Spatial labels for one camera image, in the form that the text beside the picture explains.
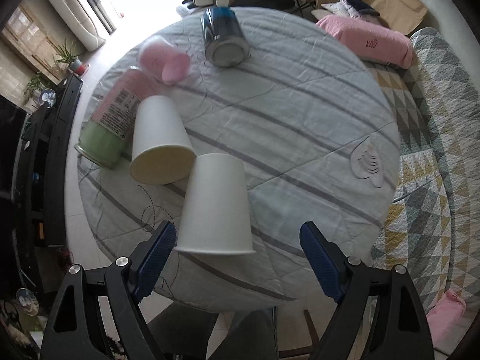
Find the white paper cup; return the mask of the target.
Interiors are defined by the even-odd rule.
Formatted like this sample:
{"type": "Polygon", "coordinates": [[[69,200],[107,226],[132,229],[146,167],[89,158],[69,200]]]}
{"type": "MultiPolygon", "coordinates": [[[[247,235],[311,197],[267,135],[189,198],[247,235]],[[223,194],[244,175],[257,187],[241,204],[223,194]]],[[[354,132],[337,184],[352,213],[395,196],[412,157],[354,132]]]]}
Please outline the white paper cup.
{"type": "Polygon", "coordinates": [[[137,109],[129,171],[137,182],[167,185],[190,174],[196,158],[171,98],[150,96],[137,109]]]}
{"type": "Polygon", "coordinates": [[[196,158],[185,193],[176,250],[213,256],[255,252],[241,160],[221,153],[196,158]]]}

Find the pink plastic cup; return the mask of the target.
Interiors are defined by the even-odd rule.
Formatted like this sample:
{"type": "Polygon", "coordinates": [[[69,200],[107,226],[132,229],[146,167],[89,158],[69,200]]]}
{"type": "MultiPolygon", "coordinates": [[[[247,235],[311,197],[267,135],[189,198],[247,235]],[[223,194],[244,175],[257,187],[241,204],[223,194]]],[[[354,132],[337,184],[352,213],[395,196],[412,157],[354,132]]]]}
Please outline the pink plastic cup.
{"type": "Polygon", "coordinates": [[[172,86],[188,76],[191,57],[161,36],[153,36],[140,45],[137,65],[150,77],[172,86]]]}

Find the pink cloth on floor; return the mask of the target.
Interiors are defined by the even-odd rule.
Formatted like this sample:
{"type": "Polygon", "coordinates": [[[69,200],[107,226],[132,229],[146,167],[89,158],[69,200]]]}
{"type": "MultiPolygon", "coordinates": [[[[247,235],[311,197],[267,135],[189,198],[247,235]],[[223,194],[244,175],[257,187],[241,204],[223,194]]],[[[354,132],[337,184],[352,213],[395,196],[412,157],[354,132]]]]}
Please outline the pink cloth on floor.
{"type": "Polygon", "coordinates": [[[465,301],[454,290],[445,291],[426,316],[434,347],[448,336],[466,308],[465,301]]]}

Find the triangle patterned sofa quilt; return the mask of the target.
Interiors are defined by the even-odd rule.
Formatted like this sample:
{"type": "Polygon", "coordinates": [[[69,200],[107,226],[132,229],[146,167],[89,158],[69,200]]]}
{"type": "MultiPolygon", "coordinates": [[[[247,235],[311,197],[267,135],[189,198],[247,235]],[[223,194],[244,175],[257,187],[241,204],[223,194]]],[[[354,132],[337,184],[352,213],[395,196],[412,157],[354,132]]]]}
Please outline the triangle patterned sofa quilt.
{"type": "Polygon", "coordinates": [[[479,92],[435,28],[410,38],[408,69],[369,63],[400,132],[394,198],[371,255],[407,267],[423,307],[445,291],[479,301],[479,92]]]}

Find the black TV cabinet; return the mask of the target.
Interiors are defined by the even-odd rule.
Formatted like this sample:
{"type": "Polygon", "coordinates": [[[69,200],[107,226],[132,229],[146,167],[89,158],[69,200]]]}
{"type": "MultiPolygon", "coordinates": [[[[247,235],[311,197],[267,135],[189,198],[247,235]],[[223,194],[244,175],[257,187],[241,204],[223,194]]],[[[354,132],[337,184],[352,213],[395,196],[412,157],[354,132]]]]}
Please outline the black TV cabinet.
{"type": "Polygon", "coordinates": [[[36,249],[59,248],[66,242],[64,186],[72,123],[83,81],[69,75],[55,88],[55,103],[29,116],[21,136],[16,177],[19,260],[37,259],[36,249]]]}

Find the pink green cylindrical can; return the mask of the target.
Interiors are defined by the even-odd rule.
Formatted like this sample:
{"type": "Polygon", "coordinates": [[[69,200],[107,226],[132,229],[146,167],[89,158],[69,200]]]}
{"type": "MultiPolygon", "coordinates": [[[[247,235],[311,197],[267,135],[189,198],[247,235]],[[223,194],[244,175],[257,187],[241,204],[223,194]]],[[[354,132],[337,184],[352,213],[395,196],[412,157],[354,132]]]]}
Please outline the pink green cylindrical can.
{"type": "Polygon", "coordinates": [[[134,130],[137,108],[157,85],[138,67],[129,67],[103,97],[81,130],[76,150],[101,167],[113,168],[134,130]]]}

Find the light striped quilted tablecloth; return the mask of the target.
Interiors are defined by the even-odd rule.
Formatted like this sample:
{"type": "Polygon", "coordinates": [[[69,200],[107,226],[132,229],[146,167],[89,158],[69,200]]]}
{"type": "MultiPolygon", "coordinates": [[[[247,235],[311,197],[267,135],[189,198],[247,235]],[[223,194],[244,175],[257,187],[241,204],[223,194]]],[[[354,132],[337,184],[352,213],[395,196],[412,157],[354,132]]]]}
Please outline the light striped quilted tablecloth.
{"type": "Polygon", "coordinates": [[[264,309],[318,288],[299,244],[314,222],[347,255],[370,259],[399,176],[400,134],[373,75],[315,24],[239,8],[250,47],[239,66],[205,59],[200,15],[159,35],[191,58],[162,94],[176,102],[194,151],[243,162],[253,254],[172,253],[157,292],[206,311],[264,309]]]}

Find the potted plant red pot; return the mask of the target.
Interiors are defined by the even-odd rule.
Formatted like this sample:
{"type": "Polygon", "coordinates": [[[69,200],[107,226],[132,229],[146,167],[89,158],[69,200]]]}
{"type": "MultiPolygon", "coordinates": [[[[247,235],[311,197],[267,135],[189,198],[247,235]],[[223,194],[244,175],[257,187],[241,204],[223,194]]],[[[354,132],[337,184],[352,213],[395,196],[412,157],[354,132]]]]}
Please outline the potted plant red pot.
{"type": "Polygon", "coordinates": [[[55,63],[65,65],[78,78],[82,78],[88,72],[89,66],[82,61],[82,53],[77,52],[74,42],[68,43],[64,39],[62,44],[54,45],[54,50],[55,63]]]}

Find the pink fleece blanket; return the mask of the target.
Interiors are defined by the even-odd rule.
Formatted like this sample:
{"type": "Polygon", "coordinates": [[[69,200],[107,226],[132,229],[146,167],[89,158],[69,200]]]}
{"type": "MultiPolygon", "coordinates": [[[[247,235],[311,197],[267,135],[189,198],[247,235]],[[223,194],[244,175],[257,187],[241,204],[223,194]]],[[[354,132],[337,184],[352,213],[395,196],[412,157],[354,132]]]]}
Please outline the pink fleece blanket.
{"type": "Polygon", "coordinates": [[[316,26],[362,59],[392,63],[403,69],[411,66],[413,46],[402,33],[362,19],[328,15],[316,26]]]}

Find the dark blue metal can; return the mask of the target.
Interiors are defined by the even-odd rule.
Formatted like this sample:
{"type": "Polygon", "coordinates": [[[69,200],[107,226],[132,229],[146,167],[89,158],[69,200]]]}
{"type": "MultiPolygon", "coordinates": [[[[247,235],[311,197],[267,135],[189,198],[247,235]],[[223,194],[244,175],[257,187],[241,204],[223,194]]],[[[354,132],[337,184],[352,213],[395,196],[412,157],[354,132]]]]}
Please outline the dark blue metal can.
{"type": "Polygon", "coordinates": [[[244,61],[250,47],[235,12],[229,7],[210,7],[201,18],[206,59],[219,68],[244,61]]]}

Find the dark blue folded garment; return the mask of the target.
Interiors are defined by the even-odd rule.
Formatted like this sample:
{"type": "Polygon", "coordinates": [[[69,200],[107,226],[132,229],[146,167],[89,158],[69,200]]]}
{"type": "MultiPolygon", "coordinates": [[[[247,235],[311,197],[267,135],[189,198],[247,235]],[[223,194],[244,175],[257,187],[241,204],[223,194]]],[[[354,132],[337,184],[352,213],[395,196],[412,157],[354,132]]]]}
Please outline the dark blue folded garment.
{"type": "Polygon", "coordinates": [[[354,8],[361,15],[380,16],[380,13],[362,0],[345,0],[350,7],[354,8]]]}

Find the white standing air conditioner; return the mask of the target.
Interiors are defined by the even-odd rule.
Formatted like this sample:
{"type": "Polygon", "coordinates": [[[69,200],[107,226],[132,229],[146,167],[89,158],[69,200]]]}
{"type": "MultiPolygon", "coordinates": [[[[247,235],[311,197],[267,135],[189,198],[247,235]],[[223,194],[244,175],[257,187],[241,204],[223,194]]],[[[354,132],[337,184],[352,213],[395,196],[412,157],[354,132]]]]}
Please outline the white standing air conditioner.
{"type": "Polygon", "coordinates": [[[95,51],[105,43],[108,32],[87,0],[49,2],[88,51],[95,51]]]}

